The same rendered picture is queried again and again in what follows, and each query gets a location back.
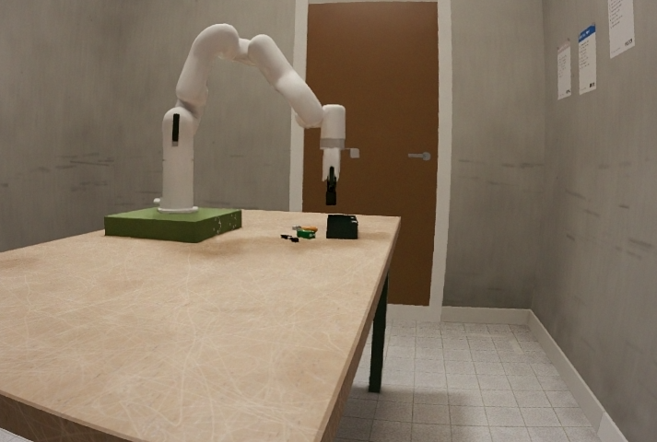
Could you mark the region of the black rack of three bins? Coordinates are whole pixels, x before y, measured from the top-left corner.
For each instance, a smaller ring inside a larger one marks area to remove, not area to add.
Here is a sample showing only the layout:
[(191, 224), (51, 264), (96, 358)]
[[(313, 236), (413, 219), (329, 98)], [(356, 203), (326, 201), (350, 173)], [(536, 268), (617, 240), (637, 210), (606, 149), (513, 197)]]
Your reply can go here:
[(358, 239), (355, 215), (328, 215), (326, 238)]

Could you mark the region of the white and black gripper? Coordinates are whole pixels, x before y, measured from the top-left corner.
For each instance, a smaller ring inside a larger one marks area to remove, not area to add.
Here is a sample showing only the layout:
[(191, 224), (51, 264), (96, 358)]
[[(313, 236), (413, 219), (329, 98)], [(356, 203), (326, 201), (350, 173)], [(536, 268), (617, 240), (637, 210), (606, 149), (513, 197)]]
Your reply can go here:
[[(323, 181), (327, 180), (326, 205), (336, 205), (336, 183), (339, 179), (341, 149), (320, 147), (323, 150)], [(329, 180), (329, 181), (328, 181)]]

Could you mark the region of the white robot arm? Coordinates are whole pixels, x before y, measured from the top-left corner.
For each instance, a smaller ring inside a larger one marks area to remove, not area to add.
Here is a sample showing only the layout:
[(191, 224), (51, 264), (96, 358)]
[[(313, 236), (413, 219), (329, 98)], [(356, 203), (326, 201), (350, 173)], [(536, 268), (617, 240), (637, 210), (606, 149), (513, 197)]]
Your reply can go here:
[(163, 197), (153, 202), (160, 204), (159, 213), (198, 212), (198, 207), (194, 207), (194, 134), (205, 108), (206, 84), (217, 56), (234, 63), (258, 66), (271, 87), (280, 92), (296, 112), (295, 119), (300, 127), (321, 127), (320, 147), (349, 149), (350, 157), (359, 157), (359, 149), (345, 148), (345, 108), (340, 105), (322, 107), (270, 37), (258, 35), (248, 41), (240, 39), (231, 25), (216, 24), (195, 39), (176, 86), (176, 106), (163, 118)]

